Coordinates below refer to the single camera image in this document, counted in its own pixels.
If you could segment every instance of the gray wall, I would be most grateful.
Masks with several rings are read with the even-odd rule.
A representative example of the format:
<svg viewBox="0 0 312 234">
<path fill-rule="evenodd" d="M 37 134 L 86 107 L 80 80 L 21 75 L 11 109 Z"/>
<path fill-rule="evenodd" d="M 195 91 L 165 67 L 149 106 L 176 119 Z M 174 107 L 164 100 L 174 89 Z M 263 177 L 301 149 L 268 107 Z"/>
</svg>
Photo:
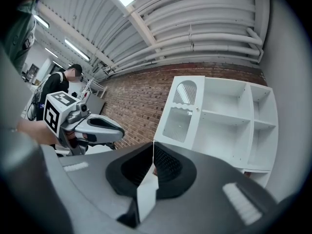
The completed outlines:
<svg viewBox="0 0 312 234">
<path fill-rule="evenodd" d="M 279 122 L 277 155 L 267 189 L 281 201 L 300 189 L 312 157 L 311 46 L 284 0 L 271 0 L 264 51 L 260 68 L 273 88 Z"/>
</svg>

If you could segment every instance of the person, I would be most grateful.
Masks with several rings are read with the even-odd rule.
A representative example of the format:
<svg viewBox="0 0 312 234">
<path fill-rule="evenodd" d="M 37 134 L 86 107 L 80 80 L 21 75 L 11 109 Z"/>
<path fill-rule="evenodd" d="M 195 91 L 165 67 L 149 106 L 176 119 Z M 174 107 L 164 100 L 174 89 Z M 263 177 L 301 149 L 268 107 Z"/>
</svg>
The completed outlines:
<svg viewBox="0 0 312 234">
<path fill-rule="evenodd" d="M 36 2 L 38 0 L 13 0 L 11 7 L 3 14 L 3 18 L 8 21 L 1 27 L 0 42 L 19 74 L 21 74 L 23 62 L 34 41 L 32 36 L 36 26 L 32 10 L 36 6 Z M 59 144 L 58 139 L 44 121 L 28 121 L 21 118 L 17 130 L 28 134 L 38 144 Z M 75 138 L 74 133 L 69 133 L 67 138 Z"/>
<path fill-rule="evenodd" d="M 40 100 L 37 102 L 37 121 L 43 120 L 44 104 L 47 94 L 60 91 L 68 93 L 69 82 L 78 81 L 81 74 L 82 67 L 79 64 L 74 64 L 65 72 L 57 72 L 48 78 L 43 85 Z"/>
</svg>

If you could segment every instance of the black cap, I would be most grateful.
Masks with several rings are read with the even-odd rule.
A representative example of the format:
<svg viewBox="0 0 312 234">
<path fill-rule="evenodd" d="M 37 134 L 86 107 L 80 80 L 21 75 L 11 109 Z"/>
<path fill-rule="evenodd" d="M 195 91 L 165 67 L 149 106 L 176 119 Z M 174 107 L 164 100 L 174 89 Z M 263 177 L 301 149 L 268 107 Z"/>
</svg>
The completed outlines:
<svg viewBox="0 0 312 234">
<path fill-rule="evenodd" d="M 73 64 L 69 67 L 69 69 L 74 68 L 76 70 L 76 76 L 81 76 L 82 73 L 82 67 L 79 64 Z"/>
</svg>

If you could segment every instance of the white bookcase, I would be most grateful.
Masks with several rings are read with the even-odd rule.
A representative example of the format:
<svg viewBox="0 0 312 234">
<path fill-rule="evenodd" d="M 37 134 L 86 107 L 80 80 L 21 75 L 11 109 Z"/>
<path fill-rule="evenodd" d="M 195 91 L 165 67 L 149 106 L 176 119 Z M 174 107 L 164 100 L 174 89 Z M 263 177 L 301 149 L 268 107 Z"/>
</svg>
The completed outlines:
<svg viewBox="0 0 312 234">
<path fill-rule="evenodd" d="M 155 140 L 220 158 L 265 187 L 278 142 L 273 91 L 238 80 L 175 77 Z"/>
</svg>

